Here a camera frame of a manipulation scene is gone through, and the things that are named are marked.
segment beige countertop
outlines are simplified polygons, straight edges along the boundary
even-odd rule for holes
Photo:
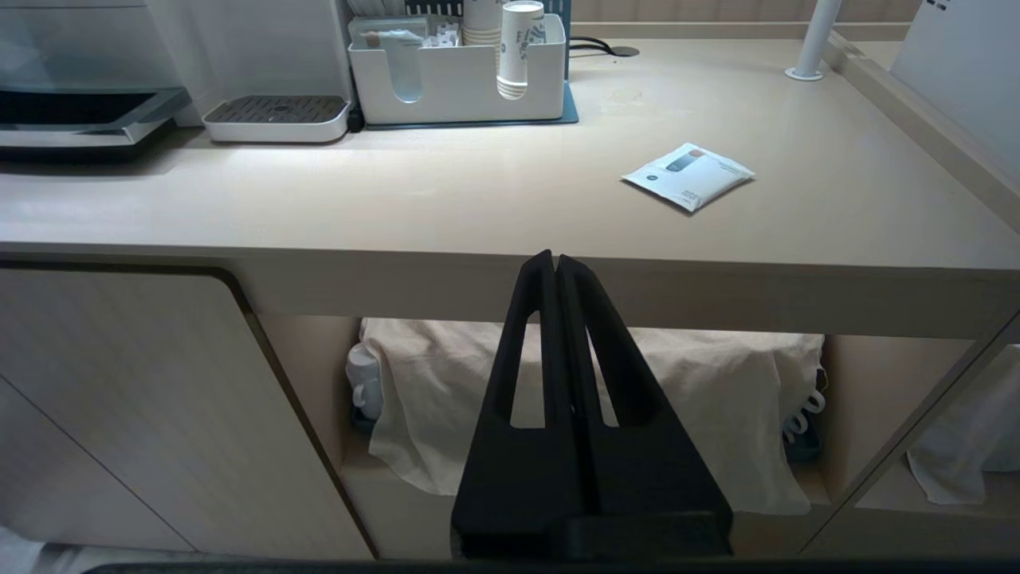
[[[194,132],[130,167],[0,164],[0,251],[551,248],[1020,269],[1020,237],[843,77],[782,74],[799,42],[614,43],[642,54],[571,58],[578,124],[363,132],[327,146],[221,146]],[[619,179],[686,141],[757,178],[694,215]]]

